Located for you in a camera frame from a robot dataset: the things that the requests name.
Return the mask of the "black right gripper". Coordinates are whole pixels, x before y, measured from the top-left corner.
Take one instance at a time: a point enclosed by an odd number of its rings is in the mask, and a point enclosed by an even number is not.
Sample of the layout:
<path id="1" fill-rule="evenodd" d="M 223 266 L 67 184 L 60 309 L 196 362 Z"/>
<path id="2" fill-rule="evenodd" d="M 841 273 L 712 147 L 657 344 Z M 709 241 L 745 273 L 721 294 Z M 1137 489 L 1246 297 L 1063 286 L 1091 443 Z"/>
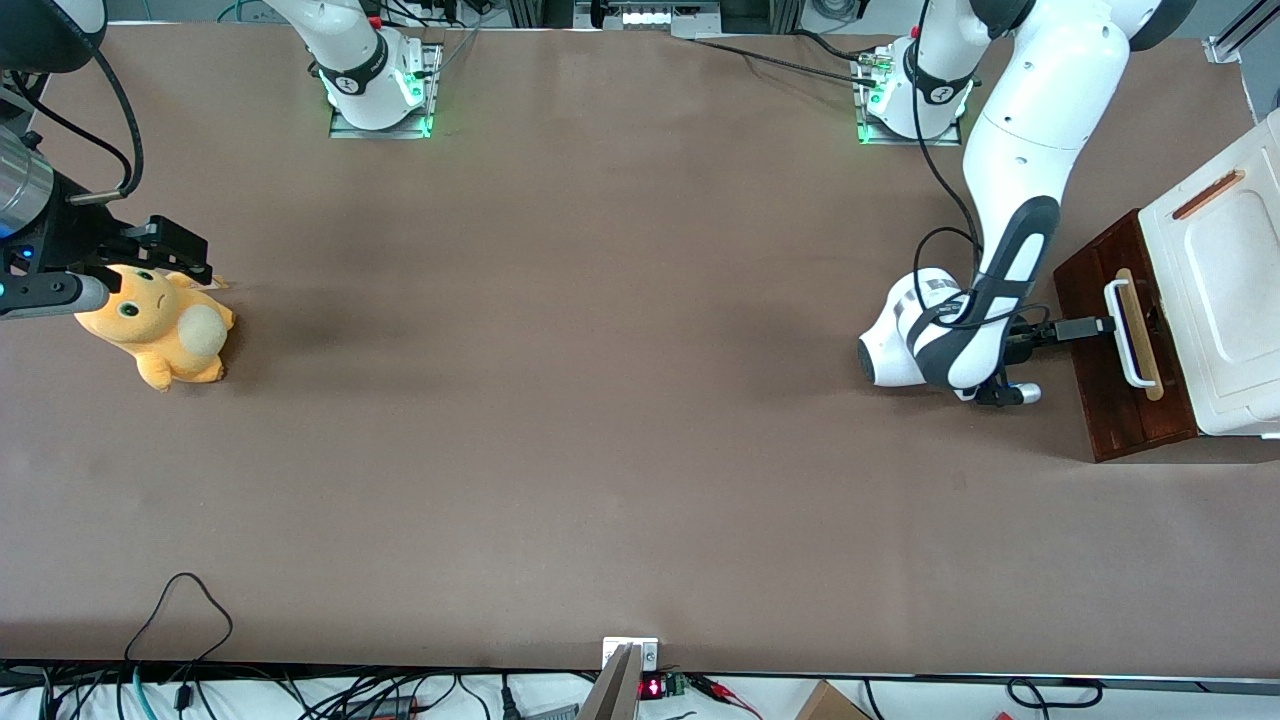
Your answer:
<path id="1" fill-rule="evenodd" d="M 209 242 L 177 222 L 151 215 L 146 223 L 146 251 L 104 205 L 76 206 L 68 197 L 83 188 L 56 176 L 50 199 L 33 220 L 18 231 L 18 270 L 81 272 L 106 290 L 197 288 L 215 283 L 209 268 Z"/>

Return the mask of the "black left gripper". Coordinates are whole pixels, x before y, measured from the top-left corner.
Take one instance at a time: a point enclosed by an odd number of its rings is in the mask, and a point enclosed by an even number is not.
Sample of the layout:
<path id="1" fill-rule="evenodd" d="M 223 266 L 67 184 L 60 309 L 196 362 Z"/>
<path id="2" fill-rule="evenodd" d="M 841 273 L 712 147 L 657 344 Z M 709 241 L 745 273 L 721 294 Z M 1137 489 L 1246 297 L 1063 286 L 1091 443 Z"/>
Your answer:
<path id="1" fill-rule="evenodd" d="M 1111 316 L 1085 316 L 1038 323 L 1032 323 L 1025 318 L 1015 318 L 1009 325 L 1004 342 L 1004 365 L 1014 366 L 1027 363 L 1038 348 L 1112 334 L 1115 331 L 1116 323 Z"/>

